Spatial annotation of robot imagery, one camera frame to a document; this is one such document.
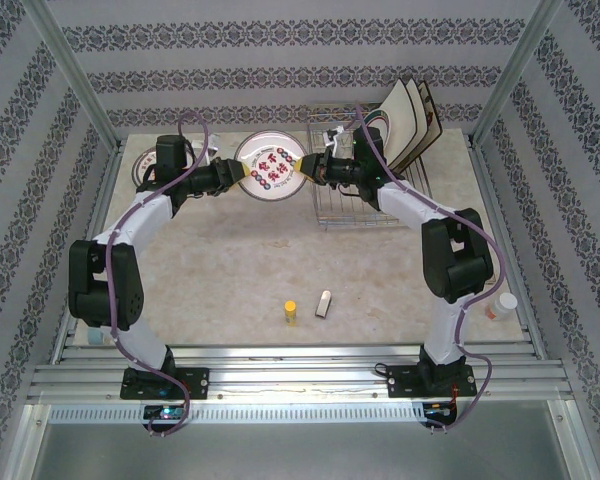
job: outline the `white bottle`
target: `white bottle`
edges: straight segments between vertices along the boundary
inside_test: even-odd
[[[490,320],[504,320],[518,306],[518,299],[511,293],[501,293],[487,305],[485,313]]]

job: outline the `beige tabletop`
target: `beige tabletop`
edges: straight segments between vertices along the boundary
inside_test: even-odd
[[[291,133],[306,144],[305,132]],[[220,156],[233,158],[248,135],[220,134]],[[131,167],[156,137],[129,136],[107,225],[133,200]],[[490,231],[461,131],[445,131],[423,160],[434,198],[456,209],[475,208]],[[325,231],[308,183],[280,202],[255,200],[239,187],[189,200],[154,237],[139,266],[143,314],[168,344],[421,343],[431,324],[433,296],[422,276],[420,232]],[[314,315],[323,290],[333,296],[326,319]],[[285,323],[287,300],[298,306],[295,327]],[[85,332],[81,322],[75,343],[86,343]],[[515,315],[491,321],[483,303],[470,311],[468,338],[523,336]]]

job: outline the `dish rack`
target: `dish rack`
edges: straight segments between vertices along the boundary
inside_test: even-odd
[[[373,108],[368,107],[365,115]],[[329,105],[328,110],[337,110],[338,116],[334,119],[325,118],[325,106],[316,106],[309,110],[307,115],[307,134],[309,138],[309,150],[311,153],[324,152],[325,145],[322,134],[330,128],[341,123],[349,123],[355,116],[355,106],[351,105]],[[353,157],[353,129],[345,131],[341,139],[342,156]],[[422,157],[418,157],[404,172],[405,178],[418,191],[432,197],[431,185],[427,178]],[[399,226],[397,218],[378,212],[363,202],[355,195],[358,189],[355,186],[348,188],[340,187],[333,190],[329,186],[318,186],[311,184],[311,195],[318,223],[325,228],[347,228],[347,227],[389,227]]]

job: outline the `black mounting bracket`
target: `black mounting bracket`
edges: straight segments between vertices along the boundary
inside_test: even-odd
[[[376,373],[386,378],[389,398],[475,397],[473,369],[465,362],[462,357],[448,365],[435,365],[421,347],[416,365],[378,364]]]
[[[173,352],[167,354],[160,371],[187,387],[191,400],[206,400],[209,392],[209,369],[176,367]],[[184,400],[184,393],[177,385],[145,370],[127,368],[122,377],[120,398],[123,400]]]

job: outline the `patterned wallpaper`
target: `patterned wallpaper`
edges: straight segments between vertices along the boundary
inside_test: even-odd
[[[0,0],[0,472],[108,155],[22,5]]]
[[[537,2],[95,3],[50,5],[124,134],[172,130],[185,106],[220,130],[283,128],[310,105],[381,102],[410,76],[432,85],[447,126],[468,131]]]
[[[600,1],[562,5],[483,154],[600,464]]]

